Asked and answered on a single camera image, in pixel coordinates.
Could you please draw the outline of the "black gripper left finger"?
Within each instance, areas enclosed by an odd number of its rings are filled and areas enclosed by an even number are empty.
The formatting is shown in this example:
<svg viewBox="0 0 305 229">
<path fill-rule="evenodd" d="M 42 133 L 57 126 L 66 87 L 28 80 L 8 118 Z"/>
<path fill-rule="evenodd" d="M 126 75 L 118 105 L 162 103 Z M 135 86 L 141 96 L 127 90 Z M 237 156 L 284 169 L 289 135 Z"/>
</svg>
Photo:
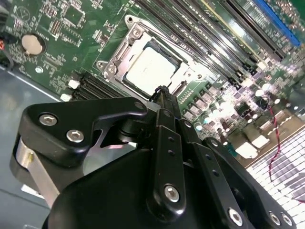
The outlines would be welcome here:
<svg viewBox="0 0 305 229">
<path fill-rule="evenodd" d="M 18 130 L 18 163 L 52 208 L 73 182 L 134 151 L 182 151 L 165 86 L 143 104 L 134 97 L 27 107 Z"/>
</svg>

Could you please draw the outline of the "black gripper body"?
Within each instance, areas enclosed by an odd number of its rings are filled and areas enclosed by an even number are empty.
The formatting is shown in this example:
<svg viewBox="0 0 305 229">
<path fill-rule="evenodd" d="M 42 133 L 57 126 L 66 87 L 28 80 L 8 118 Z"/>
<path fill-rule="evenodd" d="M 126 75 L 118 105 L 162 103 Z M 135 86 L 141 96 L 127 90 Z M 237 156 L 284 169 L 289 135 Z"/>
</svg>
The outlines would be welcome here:
<svg viewBox="0 0 305 229">
<path fill-rule="evenodd" d="M 66 187 L 50 229 L 212 229 L 182 153 L 134 150 Z"/>
</svg>

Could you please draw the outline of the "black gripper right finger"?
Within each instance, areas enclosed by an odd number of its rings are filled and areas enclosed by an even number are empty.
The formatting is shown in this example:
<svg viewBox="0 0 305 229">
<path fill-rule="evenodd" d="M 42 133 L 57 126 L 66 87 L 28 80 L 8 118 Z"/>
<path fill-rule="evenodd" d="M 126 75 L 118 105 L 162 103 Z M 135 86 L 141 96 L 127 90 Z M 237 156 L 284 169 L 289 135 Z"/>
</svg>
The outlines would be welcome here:
<svg viewBox="0 0 305 229">
<path fill-rule="evenodd" d="M 191 160 L 195 193 L 213 229 L 294 229 L 292 217 L 221 146 L 215 138 L 201 141 L 192 124 L 182 119 L 177 98 L 166 93 L 177 118 L 183 157 Z"/>
</svg>

